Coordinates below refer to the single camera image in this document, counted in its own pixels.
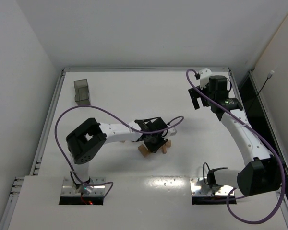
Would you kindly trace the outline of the grey translucent plastic bin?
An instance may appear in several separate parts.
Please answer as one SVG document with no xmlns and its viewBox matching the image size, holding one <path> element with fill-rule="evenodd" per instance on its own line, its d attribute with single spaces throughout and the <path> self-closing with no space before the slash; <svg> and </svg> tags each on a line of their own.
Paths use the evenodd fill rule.
<svg viewBox="0 0 288 230">
<path fill-rule="evenodd" d="M 90 105 L 90 93 L 87 79 L 74 81 L 75 97 L 77 105 Z"/>
</svg>

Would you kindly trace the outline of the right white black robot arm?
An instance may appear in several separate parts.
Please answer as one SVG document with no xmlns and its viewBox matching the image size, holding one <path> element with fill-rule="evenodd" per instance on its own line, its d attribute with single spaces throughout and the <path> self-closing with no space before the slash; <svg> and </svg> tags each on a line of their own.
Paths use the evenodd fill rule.
<svg viewBox="0 0 288 230">
<path fill-rule="evenodd" d="M 239 189 L 244 196 L 276 191 L 281 186 L 279 164 L 271 151 L 249 129 L 242 104 L 229 97 L 228 80 L 225 76 L 197 74 L 200 85 L 188 90 L 195 109 L 197 99 L 210 107 L 218 120 L 227 128 L 238 146 L 245 167 L 241 171 L 227 167 L 210 169 L 207 174 L 209 187 L 229 185 Z"/>
</svg>

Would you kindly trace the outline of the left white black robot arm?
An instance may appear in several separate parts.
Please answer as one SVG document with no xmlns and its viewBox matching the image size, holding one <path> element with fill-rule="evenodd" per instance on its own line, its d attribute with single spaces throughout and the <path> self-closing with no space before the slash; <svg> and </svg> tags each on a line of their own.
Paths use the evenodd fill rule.
<svg viewBox="0 0 288 230">
<path fill-rule="evenodd" d="M 99 123 L 95 118 L 89 118 L 79 125 L 73 132 L 66 137 L 68 150 L 72 159 L 74 172 L 71 175 L 75 187 L 80 187 L 80 181 L 90 183 L 88 175 L 89 161 L 91 161 L 101 147 L 112 142 L 143 142 L 144 153 L 156 153 L 163 145 L 168 142 L 168 137 L 177 133 L 175 128 L 155 133 L 142 134 L 133 131 L 137 129 L 144 132 L 153 132 L 169 127 L 161 117 L 149 118 L 144 120 L 134 120 L 123 124 Z"/>
</svg>

